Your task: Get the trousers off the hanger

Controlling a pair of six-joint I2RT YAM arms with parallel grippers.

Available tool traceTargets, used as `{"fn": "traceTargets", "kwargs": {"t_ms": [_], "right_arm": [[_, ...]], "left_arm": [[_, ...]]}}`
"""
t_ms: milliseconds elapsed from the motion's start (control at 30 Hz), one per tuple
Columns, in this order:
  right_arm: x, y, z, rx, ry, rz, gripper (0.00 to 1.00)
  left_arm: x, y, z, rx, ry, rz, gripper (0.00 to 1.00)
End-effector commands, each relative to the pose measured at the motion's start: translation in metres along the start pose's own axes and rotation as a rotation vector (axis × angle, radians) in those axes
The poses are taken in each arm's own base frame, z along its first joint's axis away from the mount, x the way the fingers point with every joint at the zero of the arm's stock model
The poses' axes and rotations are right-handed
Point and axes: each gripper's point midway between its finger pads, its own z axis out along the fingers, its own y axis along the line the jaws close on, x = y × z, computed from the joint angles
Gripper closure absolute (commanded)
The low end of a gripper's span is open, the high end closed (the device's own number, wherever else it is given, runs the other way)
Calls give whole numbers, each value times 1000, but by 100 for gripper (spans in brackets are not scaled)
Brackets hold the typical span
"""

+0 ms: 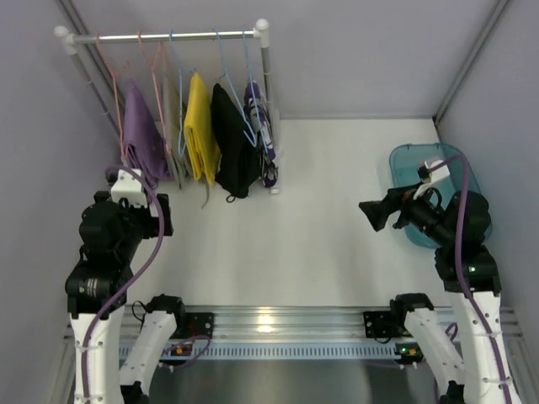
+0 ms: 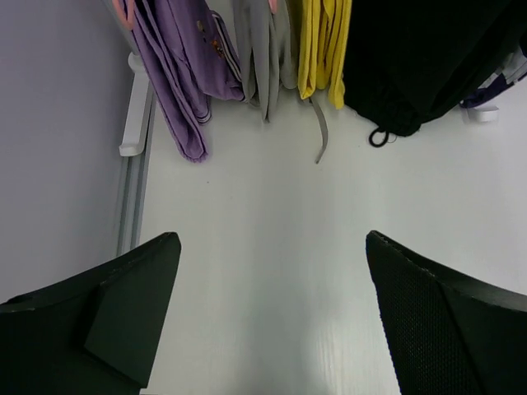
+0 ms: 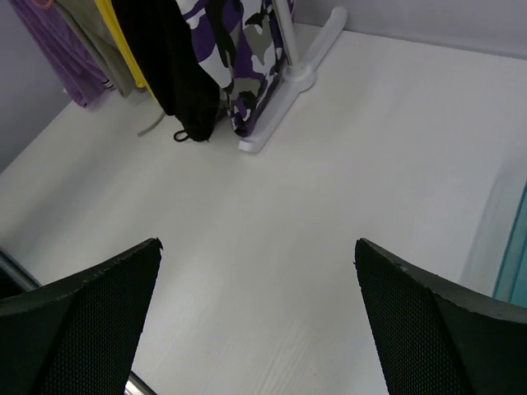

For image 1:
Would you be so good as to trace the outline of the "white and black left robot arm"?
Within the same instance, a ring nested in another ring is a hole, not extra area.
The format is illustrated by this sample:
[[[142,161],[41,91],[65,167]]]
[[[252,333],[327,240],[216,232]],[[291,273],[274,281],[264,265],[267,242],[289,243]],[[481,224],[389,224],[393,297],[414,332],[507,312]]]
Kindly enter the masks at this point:
[[[131,261],[144,239],[173,235],[169,200],[158,194],[162,215],[114,202],[99,191],[82,213],[79,260],[65,283],[67,312],[76,349],[76,403],[147,403],[166,342],[186,323],[178,296],[158,295],[146,305],[141,331],[124,363],[120,331]]]

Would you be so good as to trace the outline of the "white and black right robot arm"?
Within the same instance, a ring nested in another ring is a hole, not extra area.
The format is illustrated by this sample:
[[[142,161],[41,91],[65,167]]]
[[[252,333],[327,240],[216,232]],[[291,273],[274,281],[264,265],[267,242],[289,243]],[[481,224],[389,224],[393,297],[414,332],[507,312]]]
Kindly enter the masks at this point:
[[[488,201],[476,192],[456,192],[444,202],[438,189],[418,196],[418,186],[389,189],[378,201],[359,204],[375,231],[390,215],[393,228],[414,227],[435,245],[435,270],[451,305],[458,343],[439,324],[423,293],[390,302],[399,330],[418,344],[439,388],[440,403],[519,403],[500,320],[498,265],[484,244],[491,225]]]

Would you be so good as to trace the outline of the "purple camouflage trousers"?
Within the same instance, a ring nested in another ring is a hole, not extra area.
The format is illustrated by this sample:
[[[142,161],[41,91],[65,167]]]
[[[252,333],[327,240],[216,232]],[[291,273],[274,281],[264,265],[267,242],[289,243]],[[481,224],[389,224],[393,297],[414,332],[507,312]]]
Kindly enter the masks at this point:
[[[279,163],[274,145],[273,127],[269,106],[256,81],[250,82],[243,95],[243,110],[257,135],[257,147],[261,167],[260,179],[267,189],[278,184]]]

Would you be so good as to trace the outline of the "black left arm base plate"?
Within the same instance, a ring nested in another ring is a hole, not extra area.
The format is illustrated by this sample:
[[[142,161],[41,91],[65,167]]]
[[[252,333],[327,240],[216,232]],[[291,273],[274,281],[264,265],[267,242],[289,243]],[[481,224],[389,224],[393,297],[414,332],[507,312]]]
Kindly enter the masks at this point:
[[[207,336],[213,338],[216,315],[213,312],[189,312],[182,314],[176,321],[171,339],[183,340],[194,336]]]

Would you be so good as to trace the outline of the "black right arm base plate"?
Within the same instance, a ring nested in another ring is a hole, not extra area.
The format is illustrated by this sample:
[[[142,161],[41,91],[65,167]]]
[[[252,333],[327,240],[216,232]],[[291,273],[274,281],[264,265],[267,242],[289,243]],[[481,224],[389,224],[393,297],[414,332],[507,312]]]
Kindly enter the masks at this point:
[[[364,328],[367,338],[379,343],[388,343],[394,338],[410,338],[401,315],[390,311],[364,311]]]

